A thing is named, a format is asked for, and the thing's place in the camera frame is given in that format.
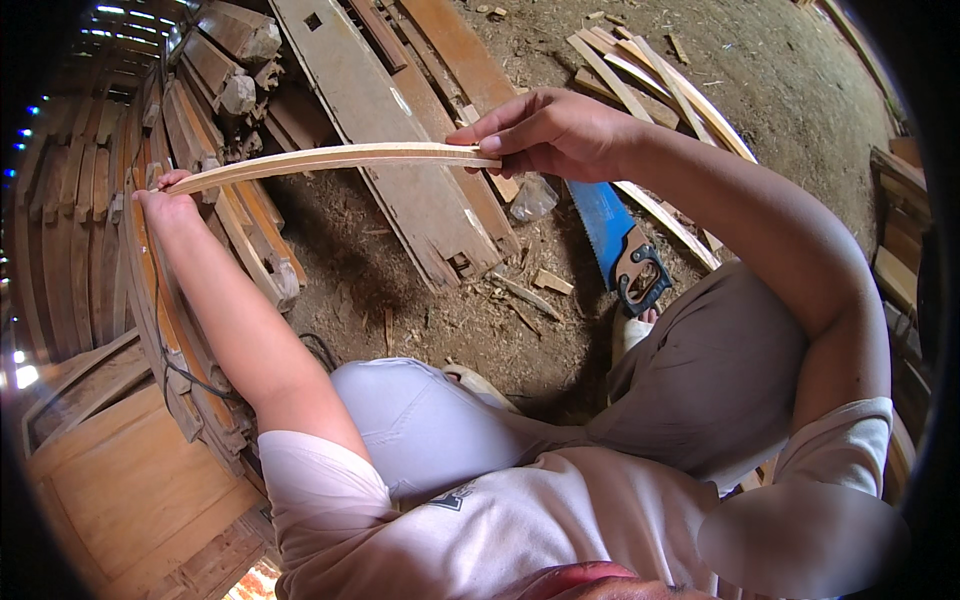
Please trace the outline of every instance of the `hand saw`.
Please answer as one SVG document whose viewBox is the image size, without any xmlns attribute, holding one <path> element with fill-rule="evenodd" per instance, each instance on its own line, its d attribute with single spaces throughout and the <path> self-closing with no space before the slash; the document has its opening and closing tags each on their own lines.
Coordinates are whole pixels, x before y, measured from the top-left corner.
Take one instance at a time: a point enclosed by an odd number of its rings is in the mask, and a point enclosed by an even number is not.
<svg viewBox="0 0 960 600">
<path fill-rule="evenodd" d="M 567 189 L 587 229 L 587 238 L 600 266 L 607 291 L 616 290 L 628 317 L 637 317 L 654 305 L 668 287 L 673 287 L 657 249 L 636 226 L 609 183 L 567 181 Z M 656 271 L 640 295 L 631 298 L 630 289 L 645 266 Z"/>
</svg>

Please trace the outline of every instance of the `light gray pants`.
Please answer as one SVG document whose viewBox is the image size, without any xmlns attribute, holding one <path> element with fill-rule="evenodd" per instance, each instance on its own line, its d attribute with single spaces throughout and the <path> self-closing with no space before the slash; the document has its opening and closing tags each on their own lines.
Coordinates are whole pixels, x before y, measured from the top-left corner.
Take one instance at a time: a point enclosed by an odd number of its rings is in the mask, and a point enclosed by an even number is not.
<svg viewBox="0 0 960 600">
<path fill-rule="evenodd" d="M 331 379 L 405 507 L 574 445 L 652 459 L 726 490 L 785 445 L 805 352 L 786 306 L 732 261 L 670 304 L 613 367 L 613 404 L 586 426 L 511 414 L 410 358 L 349 363 Z"/>
</svg>

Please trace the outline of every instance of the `mortise hole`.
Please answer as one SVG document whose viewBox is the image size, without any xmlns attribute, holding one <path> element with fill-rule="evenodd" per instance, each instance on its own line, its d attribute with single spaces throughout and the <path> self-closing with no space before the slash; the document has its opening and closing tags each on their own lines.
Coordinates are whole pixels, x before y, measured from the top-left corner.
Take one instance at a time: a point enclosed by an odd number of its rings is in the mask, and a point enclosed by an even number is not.
<svg viewBox="0 0 960 600">
<path fill-rule="evenodd" d="M 323 25 L 315 12 L 310 13 L 310 16 L 303 19 L 303 22 L 306 23 L 306 26 L 309 27 L 312 32 L 317 31 L 317 28 Z"/>
</svg>

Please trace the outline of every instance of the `fingernail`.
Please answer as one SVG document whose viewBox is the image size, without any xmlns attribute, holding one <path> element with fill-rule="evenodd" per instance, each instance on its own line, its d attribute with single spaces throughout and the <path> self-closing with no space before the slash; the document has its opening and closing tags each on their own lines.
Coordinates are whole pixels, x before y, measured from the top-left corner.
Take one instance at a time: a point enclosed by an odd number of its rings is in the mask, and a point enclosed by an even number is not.
<svg viewBox="0 0 960 600">
<path fill-rule="evenodd" d="M 499 135 L 490 135 L 480 140 L 480 151 L 488 155 L 496 154 L 501 146 L 503 146 L 503 142 Z"/>
</svg>

